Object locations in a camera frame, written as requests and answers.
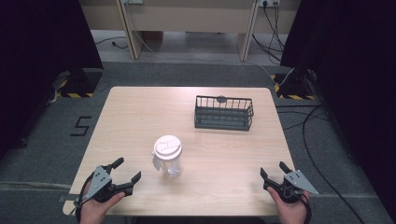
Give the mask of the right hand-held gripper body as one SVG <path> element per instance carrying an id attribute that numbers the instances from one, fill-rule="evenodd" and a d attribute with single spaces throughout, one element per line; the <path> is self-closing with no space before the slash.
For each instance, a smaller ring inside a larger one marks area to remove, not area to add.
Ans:
<path id="1" fill-rule="evenodd" d="M 273 188 L 284 203 L 296 203 L 301 199 L 304 191 L 318 194 L 317 189 L 300 170 L 284 175 L 284 180 L 281 184 L 276 183 L 274 180 L 273 183 L 273 186 L 263 185 L 263 188 Z"/>

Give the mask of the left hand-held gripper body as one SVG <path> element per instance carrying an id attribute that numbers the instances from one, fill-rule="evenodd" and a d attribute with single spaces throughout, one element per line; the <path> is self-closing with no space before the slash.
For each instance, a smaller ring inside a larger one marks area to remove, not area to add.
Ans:
<path id="1" fill-rule="evenodd" d="M 110 175 L 111 173 L 108 174 L 105 168 L 106 167 L 103 165 L 99 165 L 95 168 L 91 175 L 91 184 L 88 191 L 81 196 L 82 201 L 94 199 L 99 203 L 104 203 L 120 192 L 124 192 L 126 196 L 133 194 L 134 188 L 121 189 L 120 185 L 114 184 Z"/>

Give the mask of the clear cup with white lid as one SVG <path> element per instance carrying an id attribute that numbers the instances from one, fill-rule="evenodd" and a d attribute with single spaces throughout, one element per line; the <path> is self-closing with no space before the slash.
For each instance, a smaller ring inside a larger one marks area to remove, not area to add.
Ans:
<path id="1" fill-rule="evenodd" d="M 163 135 L 154 143 L 152 164 L 165 177 L 179 177 L 182 173 L 181 155 L 181 141 L 174 135 Z"/>

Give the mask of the dark green wire basket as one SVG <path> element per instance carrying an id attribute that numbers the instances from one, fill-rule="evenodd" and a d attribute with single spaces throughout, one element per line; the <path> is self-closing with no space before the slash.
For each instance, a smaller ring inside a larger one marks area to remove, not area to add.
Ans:
<path id="1" fill-rule="evenodd" d="M 254 116 L 250 98 L 197 95 L 194 127 L 217 130 L 248 131 Z"/>

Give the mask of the person's left hand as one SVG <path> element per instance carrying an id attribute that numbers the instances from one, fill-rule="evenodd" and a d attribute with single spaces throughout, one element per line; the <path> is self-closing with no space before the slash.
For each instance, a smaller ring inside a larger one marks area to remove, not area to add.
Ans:
<path id="1" fill-rule="evenodd" d="M 81 207 L 80 220 L 78 224 L 102 224 L 106 217 L 107 211 L 119 203 L 124 197 L 125 194 L 121 192 L 112 196 L 104 203 L 89 200 Z"/>

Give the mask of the person's right hand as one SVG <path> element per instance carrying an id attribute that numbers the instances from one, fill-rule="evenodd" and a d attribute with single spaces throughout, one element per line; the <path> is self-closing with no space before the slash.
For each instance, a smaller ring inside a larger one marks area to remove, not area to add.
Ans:
<path id="1" fill-rule="evenodd" d="M 310 193 L 304 191 L 302 200 L 296 203 L 284 203 L 278 193 L 271 187 L 267 188 L 268 193 L 276 204 L 278 217 L 281 224 L 305 224 L 310 212 L 306 205 L 310 199 Z"/>

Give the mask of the black stand base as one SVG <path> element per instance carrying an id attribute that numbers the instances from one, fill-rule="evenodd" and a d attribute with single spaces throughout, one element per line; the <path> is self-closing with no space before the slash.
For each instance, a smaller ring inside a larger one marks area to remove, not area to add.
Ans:
<path id="1" fill-rule="evenodd" d="M 72 72 L 66 71 L 64 74 L 60 74 L 54 82 L 56 96 L 63 98 L 92 98 L 102 74 L 102 69 L 95 68 L 82 68 Z"/>
<path id="2" fill-rule="evenodd" d="M 289 72 L 271 75 L 271 79 L 274 82 L 278 98 L 291 100 L 315 99 L 307 70 L 292 68 Z"/>

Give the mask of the black curtain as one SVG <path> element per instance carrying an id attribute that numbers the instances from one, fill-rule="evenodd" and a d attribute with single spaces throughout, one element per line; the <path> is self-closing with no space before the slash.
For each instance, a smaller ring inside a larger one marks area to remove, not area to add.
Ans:
<path id="1" fill-rule="evenodd" d="M 0 158 L 29 130 L 57 76 L 101 66 L 78 0 L 0 0 Z"/>
<path id="2" fill-rule="evenodd" d="M 396 0 L 301 0 L 281 63 L 316 73 L 349 149 L 396 222 Z"/>

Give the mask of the beige wooden desk frame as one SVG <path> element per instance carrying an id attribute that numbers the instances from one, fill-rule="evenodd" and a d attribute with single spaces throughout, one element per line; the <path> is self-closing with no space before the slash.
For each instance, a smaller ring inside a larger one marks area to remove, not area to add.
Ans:
<path id="1" fill-rule="evenodd" d="M 204 32 L 236 35 L 239 59 L 248 58 L 252 36 L 290 32 L 302 0 L 280 0 L 259 7 L 259 0 L 78 0 L 92 30 L 122 30 L 134 60 L 144 32 Z"/>

